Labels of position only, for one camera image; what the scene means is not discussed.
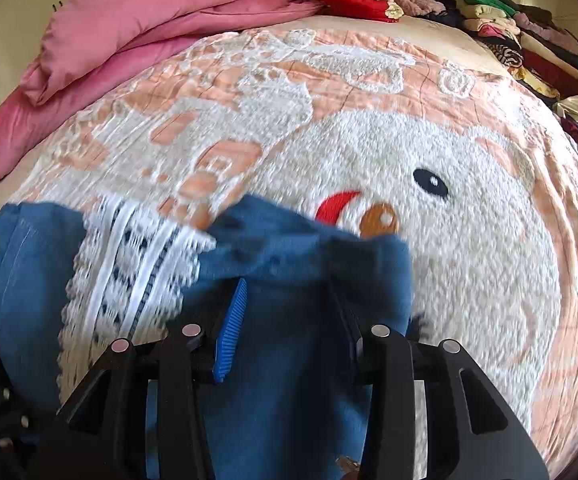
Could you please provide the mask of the right hand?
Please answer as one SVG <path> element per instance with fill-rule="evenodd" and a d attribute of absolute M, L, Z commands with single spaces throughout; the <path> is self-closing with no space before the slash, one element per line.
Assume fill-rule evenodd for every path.
<path fill-rule="evenodd" d="M 342 480 L 356 480 L 359 478 L 359 463 L 351 457 L 339 456 L 336 459 L 337 466 L 341 469 Z"/>

